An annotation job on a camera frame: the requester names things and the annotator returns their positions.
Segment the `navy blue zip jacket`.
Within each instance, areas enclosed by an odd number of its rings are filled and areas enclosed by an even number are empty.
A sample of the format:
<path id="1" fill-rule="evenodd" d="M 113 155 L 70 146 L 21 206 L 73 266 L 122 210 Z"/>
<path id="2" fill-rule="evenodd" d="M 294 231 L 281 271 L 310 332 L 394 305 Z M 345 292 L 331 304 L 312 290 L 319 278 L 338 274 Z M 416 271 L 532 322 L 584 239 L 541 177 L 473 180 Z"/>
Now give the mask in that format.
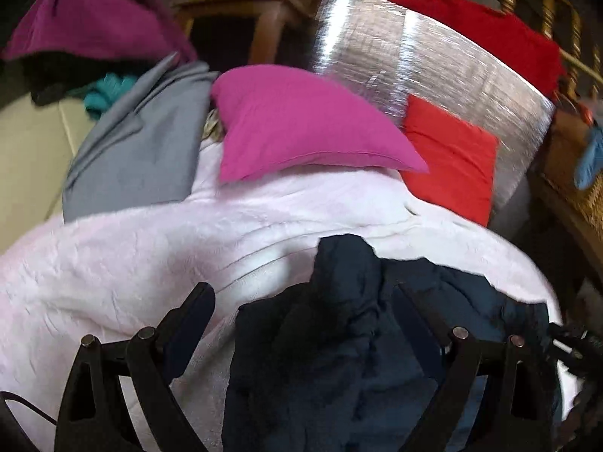
<path id="1" fill-rule="evenodd" d="M 384 259 L 355 235 L 319 242 L 311 278 L 235 321 L 227 451 L 399 451 L 450 370 L 450 337 L 492 343 L 488 370 L 435 413 L 422 451 L 549 451 L 561 418 L 548 309 L 483 276 Z M 450 409 L 460 412 L 451 422 Z"/>

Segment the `wicker basket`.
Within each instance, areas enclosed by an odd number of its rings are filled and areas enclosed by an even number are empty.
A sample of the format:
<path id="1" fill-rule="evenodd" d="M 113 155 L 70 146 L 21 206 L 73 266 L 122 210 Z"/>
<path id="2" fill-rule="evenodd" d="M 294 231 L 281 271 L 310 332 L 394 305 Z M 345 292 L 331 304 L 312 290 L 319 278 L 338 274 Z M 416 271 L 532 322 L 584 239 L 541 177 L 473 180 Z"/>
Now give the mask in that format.
<path id="1" fill-rule="evenodd" d="M 559 216 L 568 221 L 568 230 L 593 258 L 593 264 L 602 263 L 602 173 L 582 189 L 577 187 L 577 167 L 594 130 L 594 125 L 587 125 L 579 115 L 558 109 L 540 166 L 541 178 L 556 192 Z"/>

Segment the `pale pink blanket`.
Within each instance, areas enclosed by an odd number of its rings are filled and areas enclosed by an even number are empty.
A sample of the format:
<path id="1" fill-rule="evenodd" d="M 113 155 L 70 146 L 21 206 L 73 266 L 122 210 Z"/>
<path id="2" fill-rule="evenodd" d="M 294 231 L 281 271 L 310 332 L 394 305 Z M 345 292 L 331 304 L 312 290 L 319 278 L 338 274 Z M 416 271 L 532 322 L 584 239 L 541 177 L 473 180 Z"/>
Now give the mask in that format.
<path id="1" fill-rule="evenodd" d="M 211 451 L 221 449 L 238 307 L 306 281 L 319 241 L 355 234 L 377 255 L 430 261 L 483 275 L 522 302 L 557 297 L 534 262 L 495 233 L 414 197 L 382 168 L 300 166 L 255 182 L 218 180 L 223 148 L 205 142 L 183 202 L 55 218 L 1 258 L 1 387 L 50 415 L 59 411 L 84 335 L 132 338 L 158 324 L 194 286 L 217 307 L 173 392 Z"/>

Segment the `blue cloth in basket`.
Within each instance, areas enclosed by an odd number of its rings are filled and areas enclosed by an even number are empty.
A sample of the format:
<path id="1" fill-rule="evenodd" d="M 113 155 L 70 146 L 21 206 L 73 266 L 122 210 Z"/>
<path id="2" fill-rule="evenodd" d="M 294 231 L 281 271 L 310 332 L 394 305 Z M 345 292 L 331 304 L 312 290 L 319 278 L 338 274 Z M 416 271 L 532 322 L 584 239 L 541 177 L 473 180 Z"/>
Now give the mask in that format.
<path id="1" fill-rule="evenodd" d="M 580 190 L 586 190 L 596 180 L 602 170 L 603 133 L 601 125 L 594 123 L 590 129 L 587 147 L 574 170 L 573 183 Z"/>

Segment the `red pillow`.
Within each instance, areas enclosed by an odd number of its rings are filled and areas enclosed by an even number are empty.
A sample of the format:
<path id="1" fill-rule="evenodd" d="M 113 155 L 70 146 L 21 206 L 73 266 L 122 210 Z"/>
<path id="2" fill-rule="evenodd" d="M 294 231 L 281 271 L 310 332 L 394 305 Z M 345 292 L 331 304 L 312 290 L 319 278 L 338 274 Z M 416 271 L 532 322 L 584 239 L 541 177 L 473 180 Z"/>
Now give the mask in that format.
<path id="1" fill-rule="evenodd" d="M 499 140 L 477 125 L 411 95 L 403 131 L 429 171 L 404 171 L 417 198 L 486 226 L 493 204 Z"/>

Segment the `grey garment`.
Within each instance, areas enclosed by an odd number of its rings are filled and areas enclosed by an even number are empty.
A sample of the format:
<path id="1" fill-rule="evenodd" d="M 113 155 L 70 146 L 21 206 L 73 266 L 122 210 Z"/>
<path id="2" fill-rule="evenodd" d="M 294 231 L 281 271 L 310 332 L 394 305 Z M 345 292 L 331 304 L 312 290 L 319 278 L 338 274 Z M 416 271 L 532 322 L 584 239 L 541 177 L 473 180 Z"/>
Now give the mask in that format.
<path id="1" fill-rule="evenodd" d="M 189 196 L 218 74 L 176 58 L 137 79 L 85 138 L 63 184 L 64 221 Z"/>

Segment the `cream leather sofa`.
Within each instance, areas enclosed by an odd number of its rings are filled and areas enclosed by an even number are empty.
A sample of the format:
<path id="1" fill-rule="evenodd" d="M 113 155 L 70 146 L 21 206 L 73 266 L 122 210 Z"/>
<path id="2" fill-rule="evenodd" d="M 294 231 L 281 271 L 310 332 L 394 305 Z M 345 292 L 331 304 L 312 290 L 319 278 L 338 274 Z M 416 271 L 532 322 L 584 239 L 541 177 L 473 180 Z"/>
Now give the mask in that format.
<path id="1" fill-rule="evenodd" d="M 94 125 L 79 99 L 1 109 L 1 250 L 61 213 L 67 170 Z"/>

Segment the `red cloth on railing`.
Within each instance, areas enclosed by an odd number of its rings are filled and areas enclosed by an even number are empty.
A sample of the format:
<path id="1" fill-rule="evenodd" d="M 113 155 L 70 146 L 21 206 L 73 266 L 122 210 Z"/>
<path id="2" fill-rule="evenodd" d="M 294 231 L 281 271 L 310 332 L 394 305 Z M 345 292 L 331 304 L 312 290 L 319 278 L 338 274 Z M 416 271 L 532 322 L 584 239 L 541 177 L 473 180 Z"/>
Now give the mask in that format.
<path id="1" fill-rule="evenodd" d="M 516 15 L 470 0 L 390 0 L 445 24 L 552 97 L 564 75 L 559 46 Z"/>

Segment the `teal garment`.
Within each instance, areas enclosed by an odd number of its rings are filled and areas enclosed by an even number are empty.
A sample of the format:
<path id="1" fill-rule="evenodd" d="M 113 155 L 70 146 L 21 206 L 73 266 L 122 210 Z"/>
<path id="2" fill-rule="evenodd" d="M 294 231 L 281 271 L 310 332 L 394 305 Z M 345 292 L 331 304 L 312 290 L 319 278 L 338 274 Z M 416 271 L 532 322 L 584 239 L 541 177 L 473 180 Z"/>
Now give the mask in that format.
<path id="1" fill-rule="evenodd" d="M 98 121 L 116 101 L 119 101 L 122 95 L 134 87 L 137 81 L 136 76 L 119 76 L 115 73 L 108 73 L 104 78 L 98 79 L 92 84 L 69 91 L 67 96 L 82 100 L 87 115 L 94 121 Z"/>

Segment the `black garment on sofa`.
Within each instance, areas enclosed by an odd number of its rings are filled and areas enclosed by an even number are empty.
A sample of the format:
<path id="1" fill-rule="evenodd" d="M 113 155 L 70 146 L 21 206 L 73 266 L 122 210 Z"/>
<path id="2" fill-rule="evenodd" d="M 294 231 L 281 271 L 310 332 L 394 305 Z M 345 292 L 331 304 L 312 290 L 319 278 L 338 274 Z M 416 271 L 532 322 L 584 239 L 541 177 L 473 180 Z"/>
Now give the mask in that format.
<path id="1" fill-rule="evenodd" d="M 154 67 L 145 60 L 101 60 L 64 52 L 41 52 L 17 61 L 36 106 L 63 99 L 70 91 L 88 86 L 108 73 L 142 76 Z"/>

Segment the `magenta pillow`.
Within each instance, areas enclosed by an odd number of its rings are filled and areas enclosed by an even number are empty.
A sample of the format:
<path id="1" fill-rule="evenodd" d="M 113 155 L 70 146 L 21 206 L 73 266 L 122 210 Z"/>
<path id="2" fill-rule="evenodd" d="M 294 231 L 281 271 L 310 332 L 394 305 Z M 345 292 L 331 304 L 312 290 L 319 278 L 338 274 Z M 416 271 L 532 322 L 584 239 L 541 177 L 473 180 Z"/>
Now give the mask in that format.
<path id="1" fill-rule="evenodd" d="M 331 79 L 288 66 L 241 66 L 211 87 L 225 128 L 220 180 L 256 180 L 299 165 L 428 166 L 381 111 Z"/>

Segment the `silver foil insulation panel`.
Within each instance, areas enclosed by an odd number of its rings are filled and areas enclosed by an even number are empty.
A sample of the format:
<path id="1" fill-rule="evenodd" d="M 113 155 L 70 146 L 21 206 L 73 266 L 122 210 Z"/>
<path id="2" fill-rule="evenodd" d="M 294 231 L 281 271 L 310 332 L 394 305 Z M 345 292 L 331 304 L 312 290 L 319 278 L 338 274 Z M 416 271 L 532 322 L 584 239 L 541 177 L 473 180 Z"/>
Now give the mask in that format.
<path id="1" fill-rule="evenodd" d="M 421 97 L 499 140 L 493 209 L 513 197 L 553 103 L 517 72 L 433 18 L 386 0 L 320 0 L 308 68 L 400 125 Z"/>

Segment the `purple fleece garment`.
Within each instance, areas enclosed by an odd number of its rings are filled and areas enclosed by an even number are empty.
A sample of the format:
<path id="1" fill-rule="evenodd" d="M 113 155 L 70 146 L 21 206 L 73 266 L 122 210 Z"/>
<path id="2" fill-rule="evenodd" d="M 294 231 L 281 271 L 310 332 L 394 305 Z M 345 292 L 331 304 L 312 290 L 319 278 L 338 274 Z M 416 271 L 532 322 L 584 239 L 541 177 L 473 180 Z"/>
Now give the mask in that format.
<path id="1" fill-rule="evenodd" d="M 197 54 L 161 0 L 36 0 L 2 50 L 6 60 L 43 52 L 156 63 Z"/>

